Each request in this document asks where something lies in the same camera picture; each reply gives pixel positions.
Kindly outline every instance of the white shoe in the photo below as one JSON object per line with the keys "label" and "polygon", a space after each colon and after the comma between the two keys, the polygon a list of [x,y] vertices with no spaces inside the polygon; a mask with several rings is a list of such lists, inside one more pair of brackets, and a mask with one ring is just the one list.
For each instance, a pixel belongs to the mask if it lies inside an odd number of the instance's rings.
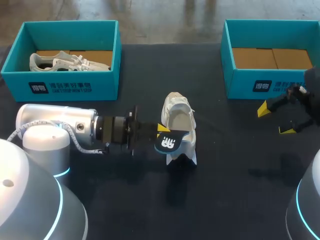
{"label": "white shoe", "polygon": [[89,61],[81,55],[78,57],[60,51],[55,56],[39,56],[36,53],[31,54],[30,71],[110,71],[110,67],[103,63]]}
{"label": "white shoe", "polygon": [[197,165],[196,157],[196,122],[193,110],[186,97],[178,92],[171,92],[165,99],[161,113],[161,123],[169,130],[188,131],[179,149],[166,156],[166,164],[185,154]]}

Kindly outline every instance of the open box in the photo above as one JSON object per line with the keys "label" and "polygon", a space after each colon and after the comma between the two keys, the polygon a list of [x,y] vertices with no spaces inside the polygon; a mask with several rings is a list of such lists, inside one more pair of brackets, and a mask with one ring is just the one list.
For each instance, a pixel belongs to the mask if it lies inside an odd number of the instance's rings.
{"label": "open box", "polygon": [[[112,51],[110,71],[31,72],[38,50]],[[116,100],[121,50],[115,20],[24,22],[1,74],[17,102]]]}
{"label": "open box", "polygon": [[235,48],[306,50],[310,66],[320,66],[320,25],[308,20],[225,21],[220,52],[227,97],[273,98],[292,83],[303,85],[306,69],[240,69],[235,63]]}

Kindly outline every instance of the shoelace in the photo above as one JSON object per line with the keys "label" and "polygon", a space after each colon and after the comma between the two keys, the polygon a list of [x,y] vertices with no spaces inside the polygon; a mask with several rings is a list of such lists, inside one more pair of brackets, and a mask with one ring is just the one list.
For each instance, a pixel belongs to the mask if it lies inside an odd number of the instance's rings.
{"label": "shoelace", "polygon": [[87,59],[83,59],[83,56],[76,56],[76,55],[72,55],[73,60],[74,60],[74,64],[70,65],[70,69],[72,70],[79,70],[79,71],[88,71],[90,68],[88,60]]}

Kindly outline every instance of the shoe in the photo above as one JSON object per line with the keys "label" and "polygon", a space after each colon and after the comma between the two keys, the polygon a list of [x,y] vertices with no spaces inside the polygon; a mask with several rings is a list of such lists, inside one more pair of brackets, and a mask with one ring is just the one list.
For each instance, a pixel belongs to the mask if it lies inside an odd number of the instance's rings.
{"label": "shoe", "polygon": [[166,164],[185,154],[197,165],[196,157],[196,121],[186,97],[178,92],[171,92],[165,99],[161,113],[161,123],[169,130],[188,131],[178,150],[166,156]]}
{"label": "shoe", "polygon": [[55,56],[39,56],[36,53],[31,54],[30,71],[110,71],[110,67],[103,63],[89,61],[81,55],[70,55],[64,51],[60,51]]}

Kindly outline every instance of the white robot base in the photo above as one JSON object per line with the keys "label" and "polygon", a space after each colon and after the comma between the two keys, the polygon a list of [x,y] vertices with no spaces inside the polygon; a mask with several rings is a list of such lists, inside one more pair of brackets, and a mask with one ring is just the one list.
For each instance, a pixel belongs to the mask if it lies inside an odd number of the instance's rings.
{"label": "white robot base", "polygon": [[78,198],[21,148],[0,139],[0,239],[85,240]]}

